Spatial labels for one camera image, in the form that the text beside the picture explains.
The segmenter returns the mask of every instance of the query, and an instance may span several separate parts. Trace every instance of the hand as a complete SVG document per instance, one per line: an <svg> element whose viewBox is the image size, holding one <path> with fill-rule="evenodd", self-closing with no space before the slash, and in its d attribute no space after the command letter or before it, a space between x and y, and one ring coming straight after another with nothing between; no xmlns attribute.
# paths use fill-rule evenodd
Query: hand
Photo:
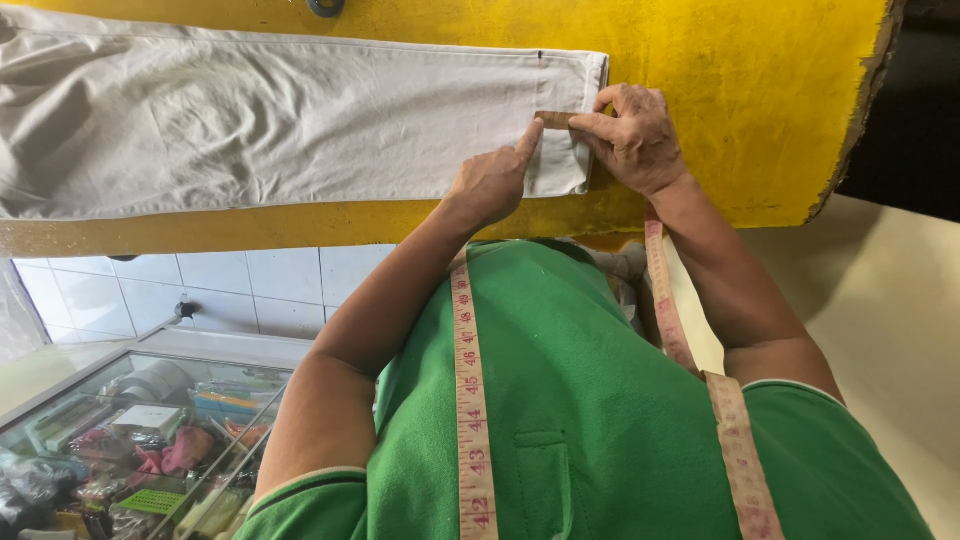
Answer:
<svg viewBox="0 0 960 540"><path fill-rule="evenodd" d="M442 205L453 207L455 215L466 218L475 232L514 213L523 198L527 164L542 134L543 120L537 118L516 148L504 146L464 161Z"/></svg>
<svg viewBox="0 0 960 540"><path fill-rule="evenodd" d="M613 103L613 116L603 110ZM626 83L600 90L593 114L570 118L580 139L613 175L650 198L689 174L663 93Z"/></svg>

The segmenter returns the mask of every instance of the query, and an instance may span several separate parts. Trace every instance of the shirt pocket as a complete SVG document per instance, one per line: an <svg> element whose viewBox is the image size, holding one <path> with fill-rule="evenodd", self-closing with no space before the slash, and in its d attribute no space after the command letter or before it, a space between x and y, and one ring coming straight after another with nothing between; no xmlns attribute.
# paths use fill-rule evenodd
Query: shirt pocket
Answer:
<svg viewBox="0 0 960 540"><path fill-rule="evenodd" d="M566 540L573 528L570 459L562 431L514 435L527 538Z"/></svg>

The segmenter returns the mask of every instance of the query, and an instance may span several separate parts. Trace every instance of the tile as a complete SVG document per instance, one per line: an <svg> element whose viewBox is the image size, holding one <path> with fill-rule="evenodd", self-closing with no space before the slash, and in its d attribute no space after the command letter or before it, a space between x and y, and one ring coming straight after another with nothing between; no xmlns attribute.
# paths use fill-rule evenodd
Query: tile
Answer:
<svg viewBox="0 0 960 540"><path fill-rule="evenodd" d="M253 296L322 304L317 248L248 251Z"/></svg>
<svg viewBox="0 0 960 540"><path fill-rule="evenodd" d="M200 308L193 316L197 328L259 333L253 296L191 287L186 295Z"/></svg>
<svg viewBox="0 0 960 540"><path fill-rule="evenodd" d="M313 339L326 322L323 306L259 296L254 296L253 301L260 333L264 335Z"/></svg>
<svg viewBox="0 0 960 540"><path fill-rule="evenodd" d="M133 337L133 323L116 278L54 270L60 294L77 330Z"/></svg>
<svg viewBox="0 0 960 540"><path fill-rule="evenodd" d="M127 262L120 260L110 262L113 263L113 271L118 278L183 285L176 255L141 255Z"/></svg>
<svg viewBox="0 0 960 540"><path fill-rule="evenodd" d="M66 345L68 343L80 343L80 335L72 328L63 328L47 325L47 333L50 340L57 345Z"/></svg>
<svg viewBox="0 0 960 540"><path fill-rule="evenodd" d="M394 244L378 244L320 248L320 266L324 270L324 305L342 306L395 247Z"/></svg>
<svg viewBox="0 0 960 540"><path fill-rule="evenodd" d="M50 268L50 261L46 258L15 258L13 264L20 266L36 266L37 268Z"/></svg>
<svg viewBox="0 0 960 540"><path fill-rule="evenodd" d="M127 310L130 312L133 329L137 335L143 335L144 332L173 317L174 307L180 302L180 296L186 293L183 287L176 285L124 279L120 280L120 289L123 290ZM181 324L193 326L190 319L186 319Z"/></svg>
<svg viewBox="0 0 960 540"><path fill-rule="evenodd" d="M184 253L177 260L188 287L252 294L247 252Z"/></svg>
<svg viewBox="0 0 960 540"><path fill-rule="evenodd" d="M68 270L70 272L83 272L84 274L98 274L100 276L113 276L113 265L106 257L68 257L68 258L50 258L50 267L54 270Z"/></svg>
<svg viewBox="0 0 960 540"><path fill-rule="evenodd" d="M129 339L125 335L113 335L112 333L103 333L101 331L77 330L80 340L83 343L92 343L94 341L116 341L118 339Z"/></svg>
<svg viewBox="0 0 960 540"><path fill-rule="evenodd" d="M60 295L60 288L54 280L52 270L18 266L16 272L20 275L23 286L30 293L30 300L34 303L34 308L43 320L43 324L73 328L70 310L66 308L66 302Z"/></svg>

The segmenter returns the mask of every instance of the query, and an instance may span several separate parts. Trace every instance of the person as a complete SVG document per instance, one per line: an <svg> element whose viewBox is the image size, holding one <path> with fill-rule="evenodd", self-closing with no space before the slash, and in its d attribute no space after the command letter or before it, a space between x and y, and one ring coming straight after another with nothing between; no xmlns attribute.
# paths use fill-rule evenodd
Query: person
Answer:
<svg viewBox="0 0 960 540"><path fill-rule="evenodd" d="M690 174L662 94L609 86L570 126L670 231L743 387L785 536L932 538ZM449 265L516 210L542 129L465 161L327 322L290 379L236 538L460 537ZM500 537L739 538L706 385L636 334L589 258L515 240L472 244L468 261Z"/></svg>

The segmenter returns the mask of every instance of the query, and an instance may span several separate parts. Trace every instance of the yellow surface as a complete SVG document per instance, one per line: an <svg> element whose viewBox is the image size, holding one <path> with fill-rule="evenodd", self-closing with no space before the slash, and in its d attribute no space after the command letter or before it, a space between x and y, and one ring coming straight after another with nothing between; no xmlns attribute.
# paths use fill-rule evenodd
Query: yellow surface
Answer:
<svg viewBox="0 0 960 540"><path fill-rule="evenodd" d="M50 10L223 30L587 49L611 83L664 89L684 155L736 227L799 225L836 173L886 0L28 0ZM594 169L590 192L524 201L482 237L641 231L642 200ZM90 222L3 222L0 254L124 255L398 242L434 202L333 203Z"/></svg>

